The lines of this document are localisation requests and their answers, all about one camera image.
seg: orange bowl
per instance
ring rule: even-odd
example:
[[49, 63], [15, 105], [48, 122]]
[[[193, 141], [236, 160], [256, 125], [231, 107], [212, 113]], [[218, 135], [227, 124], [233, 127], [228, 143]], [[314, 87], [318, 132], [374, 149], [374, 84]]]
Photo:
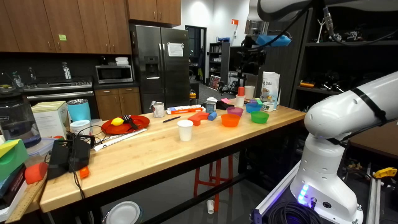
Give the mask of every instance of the orange bowl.
[[223, 114], [221, 115], [222, 125], [225, 127], [233, 128], [238, 126], [240, 116], [236, 114]]

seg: stainless steel refrigerator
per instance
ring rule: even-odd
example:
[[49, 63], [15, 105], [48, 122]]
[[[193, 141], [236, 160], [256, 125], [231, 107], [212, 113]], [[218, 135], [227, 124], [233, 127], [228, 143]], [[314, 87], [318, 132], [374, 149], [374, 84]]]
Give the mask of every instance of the stainless steel refrigerator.
[[[132, 26], [131, 41], [142, 112], [151, 112], [153, 100], [164, 102], [166, 108], [189, 105], [188, 31]], [[183, 46], [182, 54], [178, 44]]]

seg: green bowl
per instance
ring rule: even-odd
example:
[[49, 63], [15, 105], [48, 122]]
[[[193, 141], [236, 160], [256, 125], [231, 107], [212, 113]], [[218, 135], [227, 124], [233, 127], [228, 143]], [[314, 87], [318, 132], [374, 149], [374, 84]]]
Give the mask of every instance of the green bowl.
[[259, 124], [267, 123], [269, 117], [269, 114], [262, 111], [253, 111], [250, 115], [252, 116], [252, 121]]

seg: kitchen cabinet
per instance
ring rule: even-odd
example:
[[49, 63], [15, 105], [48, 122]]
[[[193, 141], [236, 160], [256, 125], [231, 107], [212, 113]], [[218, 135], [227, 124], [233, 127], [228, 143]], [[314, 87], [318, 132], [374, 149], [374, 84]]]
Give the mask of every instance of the kitchen cabinet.
[[99, 116], [102, 120], [141, 114], [138, 87], [95, 90]]
[[108, 28], [102, 0], [78, 0], [87, 53], [110, 54]]
[[20, 51], [3, 0], [0, 0], [0, 51]]
[[128, 0], [129, 19], [143, 21], [158, 21], [156, 0]]
[[181, 25], [181, 0], [157, 0], [158, 22]]
[[4, 0], [4, 3], [21, 52], [56, 52], [42, 1]]
[[125, 0], [103, 0], [112, 54], [131, 54], [129, 22]]
[[57, 52], [87, 53], [77, 0], [43, 1]]

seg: stovetop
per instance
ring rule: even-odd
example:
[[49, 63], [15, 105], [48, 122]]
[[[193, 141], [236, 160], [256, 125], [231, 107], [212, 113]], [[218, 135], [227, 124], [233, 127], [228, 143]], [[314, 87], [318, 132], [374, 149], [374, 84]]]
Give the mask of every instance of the stovetop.
[[48, 77], [37, 78], [35, 81], [26, 83], [23, 90], [26, 92], [47, 91], [47, 90], [67, 90], [79, 88], [91, 88], [92, 79], [90, 76], [74, 77], [71, 79]]

